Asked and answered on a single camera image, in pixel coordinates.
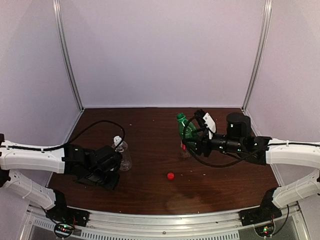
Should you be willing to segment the green plastic bottle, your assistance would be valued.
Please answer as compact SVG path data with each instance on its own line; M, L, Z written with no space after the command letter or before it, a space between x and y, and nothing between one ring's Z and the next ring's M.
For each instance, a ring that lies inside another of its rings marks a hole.
M181 140L195 140L198 137L197 129L192 122L189 122L183 113L176 116L178 122L178 130Z

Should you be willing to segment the red label cola bottle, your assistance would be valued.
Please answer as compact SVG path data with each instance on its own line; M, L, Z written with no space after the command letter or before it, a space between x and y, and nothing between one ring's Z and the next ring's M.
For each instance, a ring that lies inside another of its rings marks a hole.
M190 159L192 155L187 150L186 146L181 142L180 143L180 159L181 160L187 160Z

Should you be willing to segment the clear bottle white cap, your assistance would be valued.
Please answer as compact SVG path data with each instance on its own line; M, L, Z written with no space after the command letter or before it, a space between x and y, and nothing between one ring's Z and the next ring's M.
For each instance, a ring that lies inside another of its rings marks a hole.
M117 135L113 138L112 147L115 149L116 152L122 155L119 170L122 172L129 171L132 167L132 159L128 144L119 135Z

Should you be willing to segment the red bottle cap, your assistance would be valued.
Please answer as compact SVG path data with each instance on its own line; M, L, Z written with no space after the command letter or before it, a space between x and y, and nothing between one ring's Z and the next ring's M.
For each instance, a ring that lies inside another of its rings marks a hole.
M169 181L174 180L174 179L175 179L175 174L172 173L172 172L169 172L169 173L167 174L167 179L168 179Z

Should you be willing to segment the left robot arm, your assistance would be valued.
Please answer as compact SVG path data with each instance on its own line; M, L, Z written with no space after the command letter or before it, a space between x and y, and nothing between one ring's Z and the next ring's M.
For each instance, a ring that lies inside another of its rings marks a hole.
M61 222L72 218L64 194L39 185L20 170L71 175L78 181L113 190L120 178L121 161L122 155L108 145L98 150L70 143L44 147L14 143L0 135L0 186L52 212Z

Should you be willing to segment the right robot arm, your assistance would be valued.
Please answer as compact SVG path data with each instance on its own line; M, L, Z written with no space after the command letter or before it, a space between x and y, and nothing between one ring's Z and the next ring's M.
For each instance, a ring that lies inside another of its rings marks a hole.
M181 143L201 164L212 168L227 168L245 161L255 165L287 164L310 167L313 172L288 185L268 190L256 210L259 220L268 220L276 209L320 193L320 144L294 142L269 136L253 136L251 119L239 112L227 115L225 134L217 133L216 123L208 112L198 109L191 119L183 113L176 116ZM212 164L199 159L218 151L235 160Z

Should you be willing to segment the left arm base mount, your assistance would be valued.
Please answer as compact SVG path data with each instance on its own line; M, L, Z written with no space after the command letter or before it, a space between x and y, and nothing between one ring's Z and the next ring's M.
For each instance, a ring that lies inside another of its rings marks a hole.
M90 213L86 210L67 208L65 211L45 210L46 217L56 223L65 223L72 226L86 227Z

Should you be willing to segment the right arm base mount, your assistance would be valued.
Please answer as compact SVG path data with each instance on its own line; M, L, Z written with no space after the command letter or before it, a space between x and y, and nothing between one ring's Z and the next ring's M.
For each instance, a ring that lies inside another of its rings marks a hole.
M239 216L242 226L249 226L279 218L282 216L282 211L278 208L271 208L269 206L259 206L241 210Z

